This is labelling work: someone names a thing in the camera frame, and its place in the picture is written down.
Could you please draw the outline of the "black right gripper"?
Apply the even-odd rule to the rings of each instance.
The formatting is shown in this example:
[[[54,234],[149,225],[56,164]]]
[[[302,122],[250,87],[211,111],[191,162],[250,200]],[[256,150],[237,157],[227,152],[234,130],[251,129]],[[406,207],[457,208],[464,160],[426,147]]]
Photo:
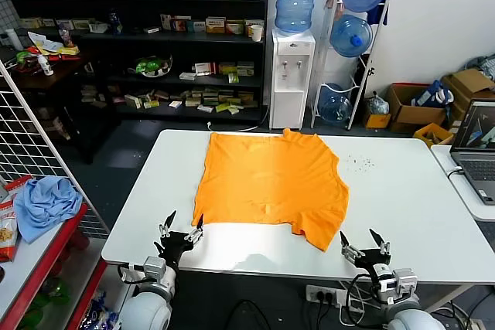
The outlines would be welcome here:
[[[362,268],[371,274],[372,272],[376,272],[374,267],[377,264],[388,265],[391,260],[391,254],[390,243],[386,242],[382,236],[373,229],[369,229],[369,231],[379,248],[358,250],[349,243],[342,231],[340,231],[340,242],[341,254],[344,258],[351,262],[356,268]]]

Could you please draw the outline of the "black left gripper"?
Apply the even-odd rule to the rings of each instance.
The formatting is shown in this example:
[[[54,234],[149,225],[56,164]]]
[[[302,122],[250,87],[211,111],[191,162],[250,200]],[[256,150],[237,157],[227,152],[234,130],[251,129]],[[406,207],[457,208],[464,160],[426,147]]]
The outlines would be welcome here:
[[[160,242],[154,242],[158,257],[166,261],[166,265],[171,268],[178,268],[181,256],[183,253],[191,251],[193,244],[197,244],[203,236],[203,217],[202,214],[195,229],[188,235],[181,232],[170,232],[170,227],[175,218],[176,211],[174,210],[165,221],[159,225]]]

